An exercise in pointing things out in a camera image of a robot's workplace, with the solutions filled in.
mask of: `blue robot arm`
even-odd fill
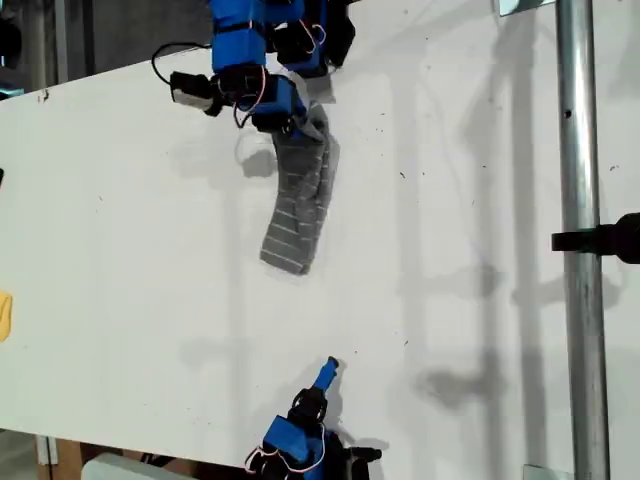
[[[344,448],[327,430],[325,394],[336,377],[338,361],[329,357],[313,386],[294,399],[287,417],[277,416],[262,446],[247,457],[245,469],[260,480],[368,480],[368,463],[382,457],[372,448]]]
[[[329,64],[342,66],[355,37],[347,12],[353,1],[209,0],[214,76],[174,72],[174,101],[210,116],[232,107],[240,128],[252,118],[260,131],[294,131],[306,108],[293,82],[266,70],[266,55],[277,53],[303,78],[326,75]]]

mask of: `white wire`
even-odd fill
[[[302,25],[302,28],[304,28],[304,31],[307,32],[307,35],[309,36],[309,38],[311,39],[311,43],[313,43],[313,48],[311,50],[307,50],[307,53],[313,53],[316,51],[316,39],[313,37],[313,35],[311,35],[311,32],[309,31],[309,29],[307,28],[307,26],[304,24],[304,22],[302,20],[299,20],[300,25]]]
[[[319,23],[314,23],[313,25],[311,25],[311,28],[318,28],[322,32],[322,40],[318,41],[318,44],[322,45],[327,40],[327,32],[325,31],[324,28],[322,28],[322,25],[320,25]]]
[[[324,432],[325,432],[325,428],[324,428],[324,423],[321,423],[320,426],[322,427],[322,455],[320,456],[320,460],[318,460],[316,463],[314,463],[313,465],[311,465],[308,468],[305,468],[303,470],[297,470],[295,468],[291,468],[289,466],[289,464],[287,463],[287,461],[284,459],[284,457],[282,456],[282,454],[278,451],[278,455],[280,456],[280,458],[282,459],[282,461],[284,462],[284,464],[287,466],[287,468],[289,469],[290,472],[292,473],[307,473],[310,472],[311,470],[313,470],[314,468],[316,468],[318,465],[320,465],[322,463],[322,461],[324,460],[324,451],[325,451],[325,444],[324,444]]]
[[[250,473],[251,475],[258,473],[255,470],[251,470],[251,463],[253,462],[253,459],[256,458],[256,455],[260,454],[261,457],[273,457],[277,453],[278,453],[278,450],[274,450],[271,453],[267,453],[260,446],[254,448],[244,461],[244,471],[247,473]]]
[[[320,426],[322,427],[322,455],[320,455],[320,460],[318,460],[316,463],[314,463],[310,467],[307,467],[307,468],[302,469],[302,470],[291,468],[289,466],[289,464],[287,463],[287,461],[285,460],[284,456],[280,453],[280,450],[276,449],[275,451],[273,451],[271,453],[267,453],[267,452],[265,452],[263,450],[262,447],[258,446],[256,448],[254,448],[251,451],[251,453],[247,456],[247,458],[245,459],[245,461],[244,461],[244,471],[249,473],[249,474],[251,474],[251,475],[255,475],[256,473],[258,473],[255,470],[251,470],[251,463],[253,462],[253,459],[256,457],[256,455],[260,454],[260,456],[262,456],[262,457],[273,457],[274,455],[278,455],[291,473],[307,473],[307,472],[310,472],[314,468],[318,467],[318,465],[320,465],[322,463],[322,461],[324,460],[324,453],[325,453],[325,450],[326,450],[326,445],[325,445],[325,440],[324,440],[324,434],[325,434],[324,423],[321,423]]]

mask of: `white table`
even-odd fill
[[[148,64],[0,104],[0,427],[239,465],[334,355],[327,425],[388,447],[376,480],[572,470],[554,10],[489,3],[351,8],[304,278],[258,259],[277,179],[239,163],[269,139],[172,104]],[[596,2],[603,221],[640,208],[637,5]],[[159,65],[208,72],[208,55]],[[640,271],[605,276],[612,467],[630,478]]]

